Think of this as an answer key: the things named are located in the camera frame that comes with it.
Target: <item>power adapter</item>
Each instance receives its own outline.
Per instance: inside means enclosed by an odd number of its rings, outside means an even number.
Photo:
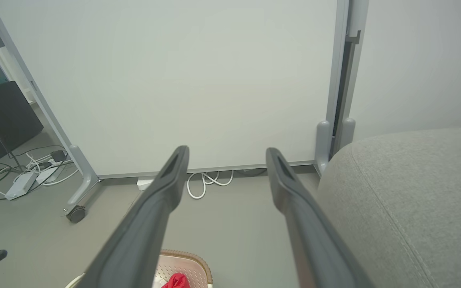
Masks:
[[[48,168],[51,165],[53,165],[51,162],[43,162],[38,164],[38,166],[42,169]]]
[[[51,152],[51,157],[53,157],[55,162],[62,162],[63,160],[66,159],[67,155],[64,153],[62,150],[57,150],[54,152]]]
[[[33,172],[27,172],[23,175],[20,175],[17,181],[11,186],[8,190],[8,193],[5,195],[5,198],[8,200],[13,200],[15,198],[21,197],[22,195],[26,195],[28,190],[35,182],[38,174]]]

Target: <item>fabric seam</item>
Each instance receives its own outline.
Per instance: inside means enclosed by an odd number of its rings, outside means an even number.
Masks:
[[[410,243],[409,243],[406,235],[404,235],[404,232],[401,229],[400,225],[396,222],[396,220],[392,216],[392,212],[389,210],[388,207],[386,207],[386,205],[384,205],[381,197],[373,189],[373,187],[369,183],[366,175],[364,175],[364,172],[362,171],[360,166],[357,164],[357,161],[355,160],[355,156],[353,155],[353,147],[350,147],[349,155],[351,156],[351,159],[353,160],[353,164],[355,164],[355,167],[357,168],[357,170],[359,170],[360,174],[362,175],[362,179],[364,179],[366,184],[369,186],[369,189],[371,190],[371,192],[373,192],[373,195],[376,198],[375,202],[377,203],[379,208],[382,208],[386,212],[386,214],[389,216],[388,223],[389,223],[390,228],[395,232],[398,239],[401,240],[403,249],[405,250],[405,252],[408,255],[408,257],[409,257],[410,261],[412,262],[412,264],[414,264],[416,266],[417,274],[419,274],[419,276],[423,279],[423,282],[425,282],[425,286],[428,287],[428,283],[429,283],[431,286],[433,286],[433,287],[436,286],[438,288],[439,285],[435,282],[435,279],[431,275],[428,275],[429,271],[427,273],[427,271],[423,268],[423,266],[427,268],[424,261],[422,261],[422,259],[418,259],[417,255],[419,255],[419,253],[416,250],[414,251],[414,249],[410,246]]]

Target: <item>white plug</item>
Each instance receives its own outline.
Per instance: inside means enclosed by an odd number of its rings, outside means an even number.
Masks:
[[[149,187],[153,181],[153,176],[142,176],[138,177],[138,182],[136,182],[136,185],[140,191],[145,191],[145,189],[147,189],[147,187]]]

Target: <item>white wall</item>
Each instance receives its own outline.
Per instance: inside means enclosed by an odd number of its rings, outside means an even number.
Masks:
[[[0,0],[0,17],[98,175],[312,162],[336,0]]]
[[[370,0],[354,140],[461,126],[461,1]]]

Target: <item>caster wheel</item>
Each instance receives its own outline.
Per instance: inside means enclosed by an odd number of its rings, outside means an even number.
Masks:
[[[77,223],[86,216],[86,209],[84,206],[75,206],[74,209],[66,216],[72,223]]]

